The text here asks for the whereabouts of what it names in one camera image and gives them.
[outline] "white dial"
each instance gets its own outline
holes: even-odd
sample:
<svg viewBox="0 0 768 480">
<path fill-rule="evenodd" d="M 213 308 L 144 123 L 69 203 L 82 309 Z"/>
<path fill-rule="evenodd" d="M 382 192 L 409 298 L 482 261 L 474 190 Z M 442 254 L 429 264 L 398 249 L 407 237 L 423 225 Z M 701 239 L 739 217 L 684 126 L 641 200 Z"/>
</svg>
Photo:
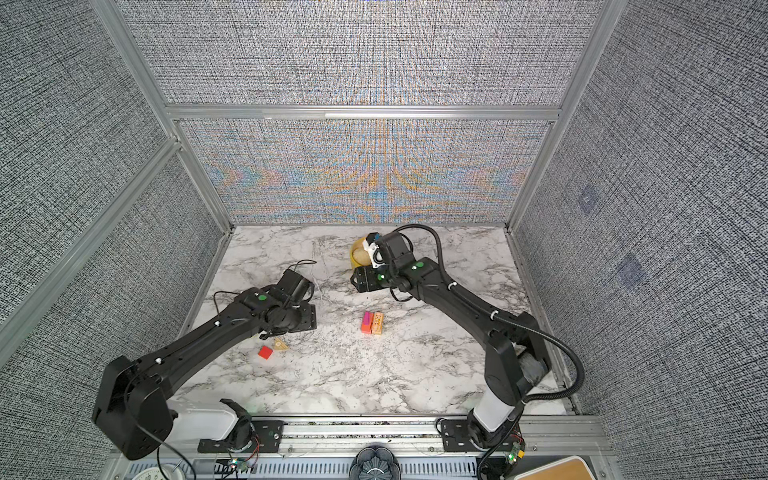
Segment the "white dial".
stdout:
<svg viewBox="0 0 768 480">
<path fill-rule="evenodd" d="M 187 477 L 180 468 L 174 470 L 173 465 L 163 465 L 163 470 L 168 480 L 185 480 Z M 138 472 L 134 480 L 165 480 L 165 478 L 163 478 L 163 474 L 158 467 L 152 467 Z"/>
</svg>

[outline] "white marble surface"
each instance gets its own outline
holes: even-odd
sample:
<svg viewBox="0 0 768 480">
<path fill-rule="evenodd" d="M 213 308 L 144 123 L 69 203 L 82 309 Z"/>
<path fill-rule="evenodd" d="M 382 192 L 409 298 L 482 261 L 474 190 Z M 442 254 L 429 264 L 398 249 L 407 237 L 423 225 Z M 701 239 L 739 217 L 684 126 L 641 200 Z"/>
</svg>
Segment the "white marble surface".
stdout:
<svg viewBox="0 0 768 480">
<path fill-rule="evenodd" d="M 317 291 L 317 330 L 283 337 L 290 349 L 265 360 L 273 340 L 248 339 L 193 376 L 177 396 L 230 398 L 251 412 L 464 413 L 485 390 L 484 354 L 461 327 L 417 300 L 397 303 L 388 290 L 357 293 L 349 284 L 349 248 L 368 232 L 392 227 L 238 227 L 194 326 L 215 315 L 213 292 L 275 283 L 298 260 Z M 447 270 L 485 300 L 513 313 L 528 299 L 500 227 L 438 228 Z M 435 258 L 426 232 L 406 232 L 417 258 Z M 220 305 L 230 296 L 219 294 Z M 385 313 L 381 336 L 360 332 L 363 312 Z M 556 389 L 551 373 L 538 389 Z M 565 414 L 562 401 L 532 402 L 531 415 Z"/>
</svg>

